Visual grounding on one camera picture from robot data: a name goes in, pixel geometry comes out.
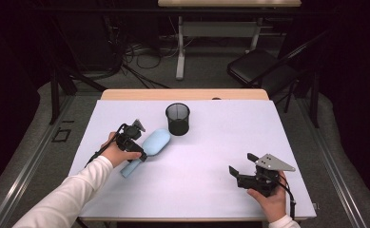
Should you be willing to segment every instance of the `dark background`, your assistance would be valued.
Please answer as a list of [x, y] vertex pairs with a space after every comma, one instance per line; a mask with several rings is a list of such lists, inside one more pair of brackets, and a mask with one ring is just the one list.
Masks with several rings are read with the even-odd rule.
[[[67, 5], [61, 0], [31, 2]], [[70, 6], [76, 3], [68, 1]], [[95, 0], [79, 3], [88, 7], [112, 4]], [[113, 4], [115, 7], [158, 7], [156, 0], [114, 1]], [[302, 10], [335, 7], [339, 13], [331, 19], [295, 19], [280, 54], [324, 29], [331, 30], [320, 91], [332, 101], [345, 153], [370, 189], [370, 1], [302, 1]], [[122, 24], [118, 26], [151, 47], [157, 48], [158, 34], [168, 30], [157, 17], [121, 19]], [[34, 29], [35, 23], [18, 1], [0, 0], [0, 175], [34, 116], [40, 99], [36, 91], [49, 82], [54, 61], [79, 70], [119, 68], [116, 47], [108, 42], [104, 17], [63, 15], [56, 21], [54, 24], [39, 16], [36, 25], [46, 26]], [[49, 44], [41, 44], [43, 32], [51, 38]]]

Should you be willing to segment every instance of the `blue sponge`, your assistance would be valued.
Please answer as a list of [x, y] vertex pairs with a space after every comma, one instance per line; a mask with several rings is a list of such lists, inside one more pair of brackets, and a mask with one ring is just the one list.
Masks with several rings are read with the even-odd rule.
[[[165, 129], [158, 129], [152, 132], [152, 134], [146, 138], [146, 140], [143, 142], [143, 149], [144, 152], [149, 157], [157, 155], [164, 146], [169, 142], [170, 140], [170, 133]], [[132, 171], [141, 163], [141, 160], [137, 159], [134, 161], [131, 161], [126, 167], [124, 167], [120, 173], [123, 175], [123, 177], [127, 178]]]

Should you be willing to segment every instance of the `white table surface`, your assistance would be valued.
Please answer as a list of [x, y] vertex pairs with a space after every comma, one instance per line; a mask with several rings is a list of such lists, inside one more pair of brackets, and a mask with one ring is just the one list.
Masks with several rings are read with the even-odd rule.
[[[165, 110], [177, 101], [98, 101], [69, 174], [84, 168], [108, 133], [139, 119], [146, 132], [167, 129]], [[102, 220], [264, 220], [259, 204], [237, 187], [228, 165], [254, 175], [246, 157], [272, 154], [294, 166], [286, 172], [297, 201], [296, 219], [316, 216], [302, 175], [271, 101], [179, 101], [190, 108], [190, 130], [172, 136], [156, 157], [149, 157], [127, 178], [111, 173], [106, 185], [86, 204], [80, 218]]]

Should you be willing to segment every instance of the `human hand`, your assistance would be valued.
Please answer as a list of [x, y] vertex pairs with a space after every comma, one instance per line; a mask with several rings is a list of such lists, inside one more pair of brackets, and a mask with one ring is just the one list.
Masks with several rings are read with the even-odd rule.
[[[101, 148], [107, 145], [112, 139], [116, 132], [110, 132], [107, 142], [102, 144]], [[112, 142], [109, 147], [102, 153], [113, 165], [113, 168], [126, 160], [136, 160], [141, 157], [140, 152], [125, 152], [122, 151], [116, 144]]]
[[[283, 171], [279, 171], [280, 183], [286, 185], [285, 174]], [[260, 192], [254, 189], [247, 189], [247, 194], [252, 196], [262, 207], [268, 222], [274, 222], [281, 219], [286, 215], [285, 204], [286, 204], [286, 192], [281, 186], [277, 186], [271, 196], [265, 197]]]

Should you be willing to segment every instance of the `white shirt sleeve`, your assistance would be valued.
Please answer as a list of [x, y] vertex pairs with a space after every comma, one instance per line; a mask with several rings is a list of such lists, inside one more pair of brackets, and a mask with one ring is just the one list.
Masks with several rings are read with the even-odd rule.
[[300, 225], [288, 215], [271, 222], [268, 224], [268, 228], [300, 228]]
[[66, 178], [13, 227], [71, 227], [84, 205], [105, 184], [112, 170], [111, 162], [99, 156], [77, 175]]

